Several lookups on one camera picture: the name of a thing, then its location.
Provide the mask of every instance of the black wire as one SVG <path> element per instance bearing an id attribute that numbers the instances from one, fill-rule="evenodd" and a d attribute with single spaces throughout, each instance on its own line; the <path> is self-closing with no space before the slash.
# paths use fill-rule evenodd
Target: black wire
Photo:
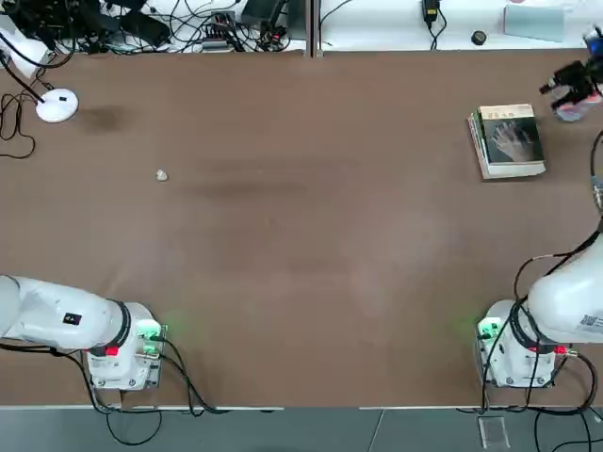
<path id="1" fill-rule="evenodd" d="M 327 18 L 330 15 L 332 15 L 334 12 L 338 11 L 340 8 L 343 8 L 344 6 L 346 6 L 351 1 L 352 0 L 344 0 L 339 5 L 337 5 L 335 8 L 331 9 L 324 16 L 322 16 L 322 19 L 320 19 L 320 22 L 318 23 L 318 38 L 319 38 L 319 40 L 322 40 L 322 25 L 324 24 L 324 21 L 326 21 Z"/>
<path id="2" fill-rule="evenodd" d="M 19 75 L 17 75 L 16 73 L 14 73 L 12 71 L 12 69 L 10 68 L 10 66 L 8 65 L 8 63 L 5 61 L 5 59 L 2 56 L 0 56 L 0 64 L 2 64 L 2 66 L 7 71 L 8 75 L 10 75 L 12 77 L 12 79 L 15 82 L 17 82 L 19 85 L 21 85 L 21 88 L 23 88 L 25 91 L 27 91 L 33 97 L 35 97 L 38 102 L 42 102 L 42 103 L 45 102 L 36 91 L 34 91 L 31 87 L 29 87 L 29 85 L 27 85 L 26 82 L 24 82 L 21 79 L 21 77 L 19 77 Z"/>
<path id="3" fill-rule="evenodd" d="M 94 408 L 95 411 L 99 412 L 100 414 L 106 414 L 106 412 L 103 412 L 99 408 L 99 406 L 96 404 L 96 398 L 94 397 L 93 390 L 88 381 L 88 377 L 86 376 L 86 369 L 84 369 L 84 365 L 81 362 L 79 362 L 76 358 L 71 356 L 70 354 L 62 353 L 54 347 L 46 347 L 46 346 L 20 347 L 20 346 L 13 346 L 11 344 L 0 343 L 0 349 L 6 350 L 6 351 L 16 351 L 16 352 L 20 352 L 20 353 L 40 353 L 40 354 L 52 355 L 52 356 L 58 357 L 58 358 L 66 358 L 69 361 L 71 361 L 72 363 L 75 363 L 75 365 L 77 365 L 79 371 L 81 372 L 82 376 L 84 377 L 84 382 L 86 383 L 86 391 L 88 392 L 88 396 L 90 398 L 90 402 L 92 403 L 92 407 Z"/>
<path id="4" fill-rule="evenodd" d="M 524 412 L 530 407 L 531 394 L 534 389 L 534 379 L 536 378 L 536 371 L 538 370 L 538 361 L 540 360 L 540 336 L 536 340 L 536 358 L 534 361 L 534 367 L 531 369 L 530 385 L 528 386 L 528 392 L 526 393 L 526 403 L 517 411 L 513 412 Z"/>
<path id="5" fill-rule="evenodd" d="M 23 123 L 24 99 L 26 99 L 26 97 L 24 97 L 23 94 L 18 94 L 16 96 L 14 96 L 12 94 L 3 94 L 2 98 L 0 98 L 0 139 L 2 139 L 3 141 L 10 141 L 13 138 L 15 138 L 15 136 L 18 134 L 20 137 L 27 138 L 31 141 L 31 149 L 29 150 L 28 153 L 25 153 L 23 155 L 14 155 L 11 153 L 0 153 L 0 157 L 12 158 L 15 160 L 25 160 L 25 159 L 29 158 L 36 150 L 36 139 L 34 139 L 32 136 L 30 136 L 28 134 L 24 134 L 23 131 L 21 130 L 21 125 Z M 13 102 L 15 102 L 17 105 L 16 110 L 15 110 L 15 122 L 14 122 L 12 132 L 10 132 L 10 134 L 8 136 L 5 136 L 3 131 L 4 131 L 4 126 L 5 126 L 5 121 L 6 121 L 6 115 L 8 114 L 8 108 L 10 107 L 10 105 Z"/>
<path id="6" fill-rule="evenodd" d="M 174 13 L 177 10 L 178 6 L 180 5 L 180 2 L 181 2 L 181 0 L 176 0 L 176 2 L 174 3 L 174 5 L 171 9 L 171 12 L 168 14 L 152 13 L 152 14 L 148 14 L 148 15 L 150 17 L 156 17 L 156 18 L 162 20 L 163 22 L 165 22 L 166 25 L 170 29 L 171 39 L 174 39 L 177 42 L 185 44 L 185 46 L 183 48 L 173 50 L 173 51 L 170 49 L 157 50 L 156 47 L 154 47 L 153 45 L 150 45 L 150 44 L 143 45 L 142 40 L 139 38 L 139 45 L 138 45 L 138 47 L 135 47 L 134 49 L 125 50 L 125 49 L 107 47 L 107 50 L 109 50 L 110 52 L 112 52 L 116 55 L 124 55 L 124 56 L 139 55 L 141 53 L 153 53 L 153 54 L 154 53 L 184 53 L 187 49 L 202 43 L 204 28 L 208 26 L 208 22 L 211 21 L 211 19 L 214 16 L 216 16 L 218 14 L 223 14 L 224 10 L 232 8 L 234 5 L 240 3 L 240 0 L 235 0 L 232 4 L 230 4 L 226 7 L 210 8 L 210 9 L 205 9 L 205 10 L 202 10 L 202 9 L 208 5 L 211 5 L 212 2 L 204 3 L 203 5 L 200 5 L 199 7 L 196 7 L 195 9 L 193 9 L 191 7 L 190 3 L 188 2 L 188 0 L 185 0 L 185 5 L 187 6 L 187 9 L 188 9 L 188 14 L 178 17 L 178 16 L 175 16 Z M 193 19 L 199 19 L 202 21 L 199 24 L 195 25 L 195 24 L 190 23 Z M 179 23 L 179 25 L 175 29 L 173 26 L 173 22 Z M 241 49 L 246 45 L 246 42 L 243 41 L 238 36 L 237 29 L 236 29 L 236 23 L 231 23 L 230 16 L 228 16 L 228 24 L 221 24 L 221 25 L 224 27 L 227 27 L 228 30 L 231 32 L 229 34 L 231 35 L 231 38 L 234 40 L 236 47 L 238 46 L 238 48 Z M 192 28 L 193 31 L 192 31 L 192 34 L 187 39 L 182 39 L 178 36 L 178 34 L 185 26 Z"/>
<path id="7" fill-rule="evenodd" d="M 540 451 L 540 443 L 538 441 L 538 421 L 540 420 L 540 416 L 542 416 L 541 412 L 537 412 L 536 415 L 534 416 L 533 435 L 534 435 L 534 445 L 536 446 L 536 452 L 541 452 Z"/>
<path id="8" fill-rule="evenodd" d="M 8 48 L 10 50 L 12 50 L 15 54 L 17 54 L 19 57 L 21 57 L 22 59 L 27 61 L 29 64 L 33 64 L 37 68 L 44 68 L 44 69 L 60 68 L 61 66 L 65 65 L 70 59 L 72 59 L 73 54 L 75 54 L 75 46 L 76 46 L 76 41 L 77 41 L 77 39 L 75 38 L 75 30 L 73 29 L 73 19 L 72 19 L 72 15 L 70 12 L 68 2 L 69 2 L 69 0 L 64 0 L 65 9 L 67 11 L 67 24 L 69 25 L 69 32 L 72 35 L 72 48 L 70 49 L 69 53 L 63 59 L 61 59 L 59 61 L 59 63 L 42 64 L 42 63 L 39 63 L 38 61 L 34 61 L 33 59 L 30 59 L 28 56 L 23 55 L 21 53 L 21 51 L 19 49 L 17 49 L 14 45 L 12 45 L 12 42 L 10 42 L 2 33 L 0 33 L 0 40 L 2 40 L 4 42 L 4 44 L 6 44 L 8 46 Z"/>
<path id="9" fill-rule="evenodd" d="M 155 411 L 159 414 L 159 421 L 157 422 L 157 427 L 155 427 L 155 431 L 153 432 L 153 434 L 147 438 L 145 438 L 142 441 L 138 441 L 135 443 L 131 443 L 129 441 L 126 440 L 122 440 L 121 438 L 119 438 L 115 432 L 113 431 L 113 428 L 111 427 L 111 423 L 109 422 L 109 414 L 105 414 L 105 422 L 106 422 L 106 427 L 109 430 L 109 433 L 111 434 L 111 436 L 113 437 L 113 439 L 115 441 L 117 441 L 119 444 L 123 444 L 123 445 L 129 445 L 129 446 L 136 446 L 136 445 L 143 445 L 143 444 L 147 444 L 149 443 L 155 436 L 157 436 L 157 433 L 159 433 L 159 430 L 161 429 L 161 424 L 163 423 L 163 412 L 161 412 L 160 410 Z"/>
<path id="10" fill-rule="evenodd" d="M 446 27 L 448 26 L 448 21 L 446 20 L 446 16 L 442 12 L 442 9 L 438 8 L 437 12 L 440 16 L 442 16 L 442 19 L 444 20 L 444 24 L 442 25 L 442 28 L 440 28 L 440 31 L 438 31 L 437 34 L 435 34 L 435 35 L 433 34 L 431 25 L 428 27 L 430 30 L 430 35 L 432 35 L 432 39 L 433 39 L 430 50 L 437 50 L 437 40 L 440 37 L 440 35 L 444 32 L 444 30 L 446 30 Z"/>
<path id="11" fill-rule="evenodd" d="M 596 412 L 595 410 L 593 410 L 592 408 L 590 409 L 592 412 L 595 413 L 595 415 L 599 418 L 601 418 L 601 416 L 599 415 L 598 412 Z M 541 452 L 540 449 L 540 442 L 538 439 L 538 421 L 540 420 L 540 416 L 542 415 L 541 412 L 536 413 L 536 416 L 534 417 L 534 428 L 533 428 L 533 435 L 534 435 L 534 444 L 536 446 L 536 452 Z M 584 425 L 584 430 L 586 431 L 586 441 L 566 441 L 565 443 L 561 443 L 561 444 L 557 444 L 552 450 L 551 452 L 557 452 L 557 450 L 561 449 L 562 447 L 565 447 L 567 445 L 572 445 L 572 444 L 587 444 L 588 445 L 588 450 L 589 452 L 591 452 L 593 450 L 593 444 L 595 443 L 603 443 L 603 438 L 599 438 L 597 440 L 594 440 L 592 435 L 591 435 L 591 430 L 588 426 L 588 422 L 586 420 L 586 417 L 584 416 L 584 413 L 580 413 L 579 414 L 581 419 L 582 419 L 582 423 Z"/>
<path id="12" fill-rule="evenodd" d="M 578 355 L 576 355 L 576 358 L 581 360 L 586 365 L 591 374 L 591 389 L 589 390 L 589 393 L 582 402 L 582 404 L 579 407 L 568 411 L 549 410 L 547 408 L 530 408 L 531 410 L 536 412 L 543 412 L 544 414 L 550 414 L 553 416 L 573 416 L 575 414 L 581 414 L 589 410 L 593 406 L 593 403 L 595 402 L 596 391 L 598 389 L 598 375 L 596 372 L 595 365 L 582 353 L 578 353 Z"/>
<path id="13" fill-rule="evenodd" d="M 593 143 L 593 148 L 591 150 L 591 158 L 590 158 L 591 177 L 595 177 L 595 174 L 596 174 L 596 171 L 595 171 L 595 157 L 596 157 L 596 151 L 598 150 L 601 138 L 603 138 L 603 130 L 601 130 L 598 133 L 598 135 L 596 136 L 595 143 Z"/>
<path id="14" fill-rule="evenodd" d="M 203 409 L 206 410 L 207 412 L 210 412 L 212 414 L 225 414 L 227 412 L 230 412 L 227 410 L 218 410 L 205 402 L 205 400 L 199 394 L 199 391 L 197 391 L 197 388 L 195 387 L 195 385 L 190 380 L 190 377 L 188 376 L 188 371 L 185 366 L 185 362 L 184 362 L 184 359 L 182 358 L 182 355 L 178 351 L 178 348 L 171 341 L 169 341 L 168 339 L 162 338 L 162 337 L 156 337 L 155 340 L 158 342 L 164 342 L 164 343 L 168 344 L 170 346 L 170 348 L 173 350 L 176 357 L 178 358 L 178 361 L 180 363 L 177 363 L 176 361 L 174 361 L 169 356 L 166 356 L 165 354 L 160 355 L 164 361 L 171 364 L 180 373 L 180 375 L 183 377 L 185 383 L 187 384 L 188 407 L 189 407 L 190 413 L 193 416 L 195 416 L 195 417 L 200 416 L 200 414 L 196 414 L 194 411 L 194 403 L 192 400 L 193 396 L 195 396 L 199 405 L 201 405 L 203 407 Z"/>

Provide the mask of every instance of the small black object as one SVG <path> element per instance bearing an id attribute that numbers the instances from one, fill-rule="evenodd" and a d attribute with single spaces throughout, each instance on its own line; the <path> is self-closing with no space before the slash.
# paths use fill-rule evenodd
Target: small black object
<path id="1" fill-rule="evenodd" d="M 170 29 L 167 25 L 139 11 L 130 10 L 122 17 L 122 29 L 146 40 L 153 47 L 159 47 L 170 40 Z"/>
<path id="2" fill-rule="evenodd" d="M 483 45 L 486 42 L 486 34 L 483 31 L 475 31 L 473 35 L 471 35 L 471 42 L 475 45 Z"/>
<path id="3" fill-rule="evenodd" d="M 241 13 L 241 22 L 246 26 L 260 24 L 276 25 L 286 0 L 249 0 Z"/>
<path id="4" fill-rule="evenodd" d="M 80 314 L 67 313 L 63 317 L 63 323 L 66 323 L 67 325 L 77 326 L 77 325 L 79 325 L 79 322 L 81 319 L 82 319 L 82 316 Z"/>
<path id="5" fill-rule="evenodd" d="M 423 0 L 423 21 L 431 26 L 437 19 L 437 10 L 440 9 L 440 0 Z"/>

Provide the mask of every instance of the stack of books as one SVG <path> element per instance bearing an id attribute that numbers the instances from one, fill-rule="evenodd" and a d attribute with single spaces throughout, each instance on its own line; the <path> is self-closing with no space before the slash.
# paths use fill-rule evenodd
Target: stack of books
<path id="1" fill-rule="evenodd" d="M 480 106 L 467 121 L 484 179 L 545 172 L 545 157 L 531 105 Z"/>

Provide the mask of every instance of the wooden table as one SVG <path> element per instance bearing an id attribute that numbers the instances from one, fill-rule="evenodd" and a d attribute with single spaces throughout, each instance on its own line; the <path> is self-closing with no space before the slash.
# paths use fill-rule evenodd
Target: wooden table
<path id="1" fill-rule="evenodd" d="M 75 57 L 47 79 L 80 111 L 51 125 L 28 105 L 38 149 L 0 160 L 0 271 L 149 306 L 217 405 L 478 405 L 475 322 L 524 260 L 596 225 L 587 157 L 603 111 L 563 124 L 538 93 L 586 57 Z M 547 174 L 482 182 L 468 113 L 525 102 Z M 0 405 L 88 403 L 62 360 L 2 353 L 0 366 Z M 564 373 L 534 403 L 576 405 L 586 384 Z M 166 370 L 135 399 L 184 394 Z"/>

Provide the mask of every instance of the small white object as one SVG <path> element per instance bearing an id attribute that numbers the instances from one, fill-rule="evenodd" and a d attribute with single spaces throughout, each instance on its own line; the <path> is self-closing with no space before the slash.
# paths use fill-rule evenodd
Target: small white object
<path id="1" fill-rule="evenodd" d="M 36 113 L 42 121 L 63 122 L 75 114 L 79 106 L 77 96 L 68 89 L 51 89 L 42 94 Z"/>
<path id="2" fill-rule="evenodd" d="M 158 169 L 155 176 L 159 182 L 166 182 L 168 180 L 168 173 L 162 169 Z"/>

